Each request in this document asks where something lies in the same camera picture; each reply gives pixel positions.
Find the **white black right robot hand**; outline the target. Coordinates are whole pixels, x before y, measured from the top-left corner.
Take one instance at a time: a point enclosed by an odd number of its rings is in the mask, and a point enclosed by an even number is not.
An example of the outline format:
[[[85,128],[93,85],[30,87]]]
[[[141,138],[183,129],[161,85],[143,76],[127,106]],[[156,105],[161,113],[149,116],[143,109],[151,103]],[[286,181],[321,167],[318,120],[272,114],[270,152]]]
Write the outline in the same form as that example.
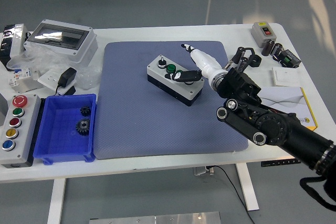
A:
[[[196,64],[199,70],[167,73],[164,76],[166,79],[176,82],[195,82],[199,81],[202,77],[205,77],[212,82],[216,76],[221,78],[227,75],[228,71],[223,69],[214,57],[191,45],[181,44],[181,46],[190,53],[192,61]]]

